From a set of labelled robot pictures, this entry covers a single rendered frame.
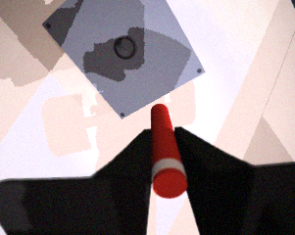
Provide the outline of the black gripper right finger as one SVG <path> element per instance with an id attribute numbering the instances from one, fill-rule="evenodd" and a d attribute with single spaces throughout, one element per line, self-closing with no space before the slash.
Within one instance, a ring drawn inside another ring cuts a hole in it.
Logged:
<path id="1" fill-rule="evenodd" d="M 295 198 L 295 162 L 253 165 L 182 126 L 174 136 L 200 235 L 255 235 L 267 203 Z"/>

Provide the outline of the grey sloped panel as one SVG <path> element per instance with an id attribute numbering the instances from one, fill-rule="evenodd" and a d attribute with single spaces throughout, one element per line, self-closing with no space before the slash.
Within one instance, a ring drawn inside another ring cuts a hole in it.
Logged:
<path id="1" fill-rule="evenodd" d="M 205 73 L 166 0 L 67 0 L 42 25 L 121 119 Z"/>

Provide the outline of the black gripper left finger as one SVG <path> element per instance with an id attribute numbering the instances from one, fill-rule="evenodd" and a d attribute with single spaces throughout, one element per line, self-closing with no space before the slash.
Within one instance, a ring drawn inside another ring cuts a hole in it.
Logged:
<path id="1" fill-rule="evenodd" d="M 147 235 L 152 130 L 143 129 L 90 176 L 0 180 L 0 226 L 19 231 Z"/>

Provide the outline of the red peg with white band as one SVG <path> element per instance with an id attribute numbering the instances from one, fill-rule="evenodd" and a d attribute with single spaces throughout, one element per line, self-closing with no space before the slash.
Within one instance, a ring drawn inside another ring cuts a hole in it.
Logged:
<path id="1" fill-rule="evenodd" d="M 151 108 L 152 186 L 158 197 L 172 199 L 187 189 L 185 169 L 176 144 L 167 106 Z"/>

